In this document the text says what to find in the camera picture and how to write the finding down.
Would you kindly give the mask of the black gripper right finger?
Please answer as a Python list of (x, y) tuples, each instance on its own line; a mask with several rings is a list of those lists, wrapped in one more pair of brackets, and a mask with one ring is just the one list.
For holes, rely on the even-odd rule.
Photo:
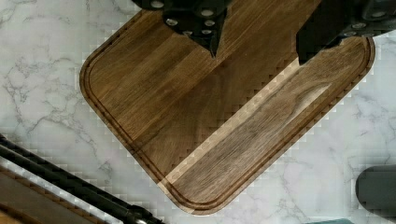
[(321, 0), (296, 35), (299, 64), (346, 38), (394, 31), (395, 11), (396, 0)]

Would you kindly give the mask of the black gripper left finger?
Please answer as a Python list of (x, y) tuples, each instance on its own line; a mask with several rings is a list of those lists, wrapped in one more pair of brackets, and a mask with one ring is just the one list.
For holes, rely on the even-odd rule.
[(185, 35), (211, 57), (217, 56), (227, 8), (233, 0), (132, 0), (145, 10), (161, 11), (163, 23)]

